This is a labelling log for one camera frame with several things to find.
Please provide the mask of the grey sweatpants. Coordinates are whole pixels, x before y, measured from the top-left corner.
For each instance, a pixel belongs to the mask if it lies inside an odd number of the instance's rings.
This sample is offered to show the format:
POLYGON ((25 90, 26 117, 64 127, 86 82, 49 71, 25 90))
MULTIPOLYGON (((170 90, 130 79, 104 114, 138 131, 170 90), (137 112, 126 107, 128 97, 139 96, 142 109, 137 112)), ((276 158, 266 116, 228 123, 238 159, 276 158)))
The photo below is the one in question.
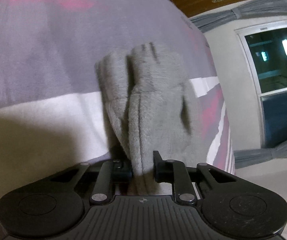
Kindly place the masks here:
POLYGON ((204 162, 201 104, 182 57, 146 43, 116 50, 95 64, 103 106, 131 162, 131 193, 164 195, 170 185, 153 178, 153 152, 195 166, 204 162))

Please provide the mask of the grey right curtain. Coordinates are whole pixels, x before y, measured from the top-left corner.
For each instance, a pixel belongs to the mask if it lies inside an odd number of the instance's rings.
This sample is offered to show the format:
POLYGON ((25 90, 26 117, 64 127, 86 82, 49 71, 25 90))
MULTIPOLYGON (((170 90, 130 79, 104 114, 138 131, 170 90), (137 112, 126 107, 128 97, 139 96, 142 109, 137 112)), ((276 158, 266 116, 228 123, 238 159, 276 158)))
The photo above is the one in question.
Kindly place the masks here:
POLYGON ((236 169, 271 161, 273 159, 287 159, 287 141, 273 148, 235 151, 236 169))

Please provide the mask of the grey curtain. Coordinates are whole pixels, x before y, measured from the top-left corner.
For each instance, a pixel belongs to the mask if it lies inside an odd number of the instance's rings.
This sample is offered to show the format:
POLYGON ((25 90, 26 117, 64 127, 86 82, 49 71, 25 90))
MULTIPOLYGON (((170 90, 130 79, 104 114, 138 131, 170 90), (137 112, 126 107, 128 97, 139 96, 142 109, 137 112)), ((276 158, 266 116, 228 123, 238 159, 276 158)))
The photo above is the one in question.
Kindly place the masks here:
POLYGON ((274 16, 287 16, 287 0, 251 0, 230 10, 195 16, 191 22, 205 33, 235 20, 274 16))
POLYGON ((271 161, 273 159, 287 159, 287 141, 273 148, 235 151, 236 169, 271 161))

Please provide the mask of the striped pink purple bed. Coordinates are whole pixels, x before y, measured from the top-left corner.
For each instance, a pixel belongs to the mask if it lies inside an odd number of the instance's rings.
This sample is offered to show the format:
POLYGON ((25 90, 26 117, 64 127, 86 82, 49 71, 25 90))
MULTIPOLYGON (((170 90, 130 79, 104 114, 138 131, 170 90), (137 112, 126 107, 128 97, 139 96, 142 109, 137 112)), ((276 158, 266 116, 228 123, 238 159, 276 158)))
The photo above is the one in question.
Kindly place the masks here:
POLYGON ((124 156, 95 64, 152 43, 180 55, 197 96, 198 149, 175 158, 235 171, 210 46, 169 0, 0 0, 0 198, 76 163, 124 156))

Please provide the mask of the white framed window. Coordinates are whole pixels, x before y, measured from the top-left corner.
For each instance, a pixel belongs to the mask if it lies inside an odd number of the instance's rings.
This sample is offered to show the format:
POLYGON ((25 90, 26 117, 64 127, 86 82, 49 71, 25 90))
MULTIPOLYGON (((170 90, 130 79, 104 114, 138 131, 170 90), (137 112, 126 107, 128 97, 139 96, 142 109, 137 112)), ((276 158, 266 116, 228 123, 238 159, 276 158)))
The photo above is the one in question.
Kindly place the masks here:
POLYGON ((255 85, 261 146, 287 140, 287 20, 236 31, 255 85))

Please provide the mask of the grey left curtain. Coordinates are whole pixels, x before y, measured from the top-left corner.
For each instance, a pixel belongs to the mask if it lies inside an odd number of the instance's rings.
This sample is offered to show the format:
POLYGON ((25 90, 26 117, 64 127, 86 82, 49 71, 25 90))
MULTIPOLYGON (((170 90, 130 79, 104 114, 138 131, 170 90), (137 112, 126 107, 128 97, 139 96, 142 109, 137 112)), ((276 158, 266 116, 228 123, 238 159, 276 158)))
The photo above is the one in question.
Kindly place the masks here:
POLYGON ((235 20, 274 16, 287 16, 287 0, 251 0, 230 10, 195 16, 191 22, 205 33, 235 20))

